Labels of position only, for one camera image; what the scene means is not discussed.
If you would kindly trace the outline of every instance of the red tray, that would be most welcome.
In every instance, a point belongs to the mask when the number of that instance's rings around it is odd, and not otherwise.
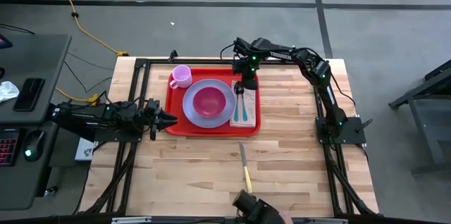
[[[192,83],[204,79],[216,79],[226,83],[228,86],[232,85],[232,80],[241,80],[240,75],[234,75],[230,68],[191,68]],[[165,111],[169,114],[175,115],[178,118],[177,125],[166,128],[168,133],[172,135],[182,136],[216,136],[216,137],[248,137],[256,134],[260,130],[260,93],[256,91],[256,117],[257,121],[255,127],[231,127],[230,122],[226,122],[220,127],[216,128],[201,128],[192,124],[183,113],[183,97],[187,89],[177,88],[171,89],[168,86],[166,94]]]

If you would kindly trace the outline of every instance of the yellow cable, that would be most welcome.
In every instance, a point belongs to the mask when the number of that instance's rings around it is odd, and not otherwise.
[[[72,12],[73,13],[77,13],[77,11],[75,10],[75,7],[73,5],[72,0],[69,0],[69,3],[70,3],[70,6],[72,7]],[[91,35],[88,31],[84,30],[82,28],[82,26],[80,25],[80,23],[78,22],[78,16],[77,15],[73,15],[73,18],[74,18],[75,22],[77,23],[78,28],[83,33],[85,33],[88,37],[91,37],[92,39],[96,40],[98,43],[102,44],[103,46],[105,46],[106,48],[108,48],[109,50],[114,52],[117,56],[128,56],[128,51],[116,51],[115,49],[111,48],[108,44],[105,44],[100,39],[96,38],[95,36]]]
[[[55,87],[56,90],[58,90],[58,92],[60,92],[63,96],[73,100],[73,101],[84,101],[84,102],[88,102],[89,99],[80,99],[80,98],[75,98],[75,97],[71,97],[70,95],[66,94],[65,92],[63,92],[63,90],[59,89],[58,87]]]

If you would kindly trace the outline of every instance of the purple plate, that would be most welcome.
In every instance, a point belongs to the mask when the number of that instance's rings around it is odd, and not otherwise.
[[[196,93],[205,87],[215,87],[225,96],[225,107],[223,112],[215,118],[203,118],[194,109],[193,101]],[[183,112],[188,120],[202,128],[215,128],[229,121],[235,109],[235,94],[233,90],[224,82],[214,79],[200,80],[186,91],[183,97]]]

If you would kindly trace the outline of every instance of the butcher block tabletop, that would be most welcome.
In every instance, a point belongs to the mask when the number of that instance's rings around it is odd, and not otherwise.
[[[118,58],[109,98],[128,99],[135,57]],[[331,59],[330,66],[341,90],[351,95],[345,62]],[[174,65],[152,65],[146,99],[165,106],[168,77]],[[230,67],[230,65],[190,65]],[[181,137],[165,131],[148,133],[138,145],[127,215],[146,216],[235,216],[232,201],[246,188],[240,147],[244,145],[254,195],[287,211],[292,217],[332,217],[326,164],[316,140],[314,90],[297,66],[262,65],[258,71],[261,128],[252,137]],[[137,96],[143,73],[137,84]],[[332,83],[336,99],[348,116],[355,110]],[[88,209],[111,181],[118,143],[95,151],[80,211]],[[343,145],[350,184],[367,206],[377,212],[368,163],[361,149]],[[120,201],[123,181],[118,186]],[[342,187],[337,186],[345,211]]]

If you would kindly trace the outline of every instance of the gray floor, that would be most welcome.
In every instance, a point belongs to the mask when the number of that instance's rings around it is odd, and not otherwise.
[[[302,2],[314,0],[133,0]],[[451,0],[323,0],[330,4],[451,4]],[[106,7],[78,6],[80,21],[94,35],[133,56],[167,56],[177,49],[184,56],[217,56],[239,36],[266,37],[280,44],[310,46],[323,53],[316,9],[220,7]],[[357,110],[374,122],[365,133],[369,165],[380,212],[387,216],[451,221],[451,175],[413,178],[412,168],[431,162],[426,143],[418,135],[410,110],[391,111],[387,103],[418,85],[431,69],[450,59],[451,11],[326,10],[333,57],[345,59]],[[68,6],[1,5],[0,22],[37,33],[70,33],[70,51],[93,63],[112,68],[115,55],[83,35]],[[91,87],[109,77],[68,56],[67,63]],[[89,93],[63,69],[58,86],[77,97]],[[64,100],[55,94],[54,101]],[[0,219],[69,214],[77,205],[84,182],[81,167],[60,168],[53,175],[67,189],[40,201],[29,211],[0,212]]]

